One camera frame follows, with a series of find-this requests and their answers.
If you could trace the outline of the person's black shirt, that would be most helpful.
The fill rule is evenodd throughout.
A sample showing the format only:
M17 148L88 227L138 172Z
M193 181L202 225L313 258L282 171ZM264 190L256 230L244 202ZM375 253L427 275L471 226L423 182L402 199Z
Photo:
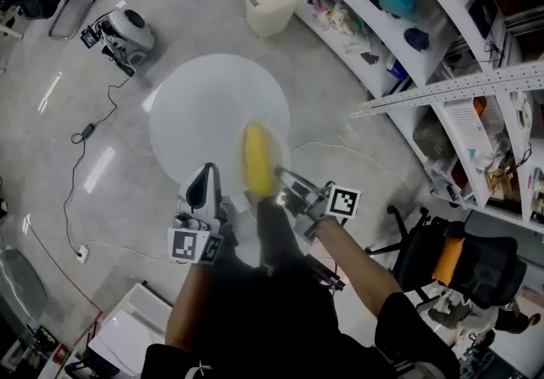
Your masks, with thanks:
M195 348L149 346L141 379L397 379L394 358L460 376L456 356L404 294L387 298L365 347L340 332L331 293L301 267L268 275L225 265L202 312Z

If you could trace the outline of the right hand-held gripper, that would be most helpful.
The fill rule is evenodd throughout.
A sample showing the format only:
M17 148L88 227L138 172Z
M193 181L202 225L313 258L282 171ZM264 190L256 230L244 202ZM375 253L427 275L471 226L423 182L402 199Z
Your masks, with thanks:
M297 198L294 210L294 232L304 240L313 240L321 219L327 216L353 219L358 211L361 192L328 182L317 188L306 178L285 169L275 167L275 176L288 189L281 189L274 197L278 206L292 204L293 194Z

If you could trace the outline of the white perforated basket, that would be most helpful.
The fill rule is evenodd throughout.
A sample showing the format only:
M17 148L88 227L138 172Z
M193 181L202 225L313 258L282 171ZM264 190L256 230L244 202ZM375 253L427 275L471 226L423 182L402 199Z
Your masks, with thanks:
M445 110L468 150L478 155L496 152L504 120L494 96L448 101Z

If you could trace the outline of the cream plastic trash bin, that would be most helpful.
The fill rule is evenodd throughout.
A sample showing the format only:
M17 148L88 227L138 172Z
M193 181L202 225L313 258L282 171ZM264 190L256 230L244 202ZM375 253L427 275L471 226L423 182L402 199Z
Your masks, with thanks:
M246 0L246 20L254 33L267 38L282 32L301 0Z

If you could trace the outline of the black rectangular box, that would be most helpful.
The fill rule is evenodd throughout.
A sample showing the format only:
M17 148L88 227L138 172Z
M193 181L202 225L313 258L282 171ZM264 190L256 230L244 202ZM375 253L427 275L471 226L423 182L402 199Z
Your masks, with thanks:
M122 70L129 78L132 78L135 75L135 69L130 65L122 63L120 60L114 58L113 63Z

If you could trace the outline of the heap of colourful bags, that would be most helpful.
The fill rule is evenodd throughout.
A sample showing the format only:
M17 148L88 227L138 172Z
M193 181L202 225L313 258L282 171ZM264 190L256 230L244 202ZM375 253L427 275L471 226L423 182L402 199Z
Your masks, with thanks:
M323 31L334 31L340 36L346 54L372 51L371 29L344 1L313 0L312 13Z

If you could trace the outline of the white storage box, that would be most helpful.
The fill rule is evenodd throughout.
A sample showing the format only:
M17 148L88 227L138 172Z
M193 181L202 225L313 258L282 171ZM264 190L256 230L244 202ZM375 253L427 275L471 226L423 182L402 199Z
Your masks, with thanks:
M126 377L140 376L147 348L164 343L172 306L137 283L111 310L88 344Z

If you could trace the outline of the blue box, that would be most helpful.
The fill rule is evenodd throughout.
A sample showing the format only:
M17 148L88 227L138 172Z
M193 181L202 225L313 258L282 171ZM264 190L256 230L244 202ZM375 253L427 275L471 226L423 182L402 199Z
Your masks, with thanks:
M408 73L405 70L404 66L397 59L394 59L390 64L387 65L387 71L398 81L401 82L408 77Z

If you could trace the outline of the small black screen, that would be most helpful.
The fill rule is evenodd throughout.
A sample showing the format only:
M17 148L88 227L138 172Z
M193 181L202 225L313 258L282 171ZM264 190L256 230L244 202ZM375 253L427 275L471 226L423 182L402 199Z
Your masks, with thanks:
M91 26L88 26L81 32L80 39L88 49L92 48L100 41L99 35Z

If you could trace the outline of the orange cushion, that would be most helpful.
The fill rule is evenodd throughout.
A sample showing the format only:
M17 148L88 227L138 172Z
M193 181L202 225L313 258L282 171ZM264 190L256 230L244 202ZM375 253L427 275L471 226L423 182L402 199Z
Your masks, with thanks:
M464 241L465 239L460 237L447 237L444 242L432 277L445 286L448 286L453 279L457 263L462 254Z

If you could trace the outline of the yellow banana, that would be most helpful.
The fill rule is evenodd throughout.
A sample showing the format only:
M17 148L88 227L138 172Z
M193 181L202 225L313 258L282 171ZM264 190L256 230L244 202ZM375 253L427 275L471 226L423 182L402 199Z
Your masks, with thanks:
M273 195L278 180L275 169L281 163L281 143L273 131L259 121L248 122L240 140L241 178L256 196Z

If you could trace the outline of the person's black trousers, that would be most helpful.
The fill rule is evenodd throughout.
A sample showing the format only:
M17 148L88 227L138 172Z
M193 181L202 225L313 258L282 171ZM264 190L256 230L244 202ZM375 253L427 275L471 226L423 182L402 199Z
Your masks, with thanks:
M257 205L256 236L260 253L254 268L236 255L240 242L233 229L228 232L213 266L217 281L231 285L275 281L321 286L315 268L298 246L286 212L270 197Z

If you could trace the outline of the dark blue cloth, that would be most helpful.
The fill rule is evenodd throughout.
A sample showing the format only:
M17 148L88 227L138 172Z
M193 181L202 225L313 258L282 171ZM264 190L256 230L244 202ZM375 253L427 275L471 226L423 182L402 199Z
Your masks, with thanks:
M428 50L430 46L429 35L416 27L411 27L404 31L404 39L409 46L418 52Z

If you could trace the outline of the person's left forearm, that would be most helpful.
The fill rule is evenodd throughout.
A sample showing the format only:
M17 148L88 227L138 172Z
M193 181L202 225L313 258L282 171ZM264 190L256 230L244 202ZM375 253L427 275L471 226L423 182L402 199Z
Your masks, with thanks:
M191 264L167 321L165 343L194 353L197 334L211 296L215 270L212 265Z

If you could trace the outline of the white power strip lead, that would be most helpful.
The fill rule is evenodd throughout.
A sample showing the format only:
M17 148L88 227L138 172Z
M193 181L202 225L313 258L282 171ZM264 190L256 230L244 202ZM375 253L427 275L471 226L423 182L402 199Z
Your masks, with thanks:
M144 258L147 258L147 259L150 259L150 260L153 260L153 261L157 261L159 263L172 264L171 262L169 262L167 260L160 259L158 257L153 257L153 256L151 256L149 254L140 252L140 251L138 251L138 250L136 250L136 249L134 249L132 247L129 247L129 246L120 246L120 245L111 244L111 243L107 243L107 242L103 242L103 241L97 241L97 240L90 240L90 241L86 241L86 242L82 243L82 246L84 246L84 247L91 246L91 245L121 249L121 250L124 250L124 251L129 251L131 253L134 253L134 254L136 254L136 255L138 255L140 257L144 257Z

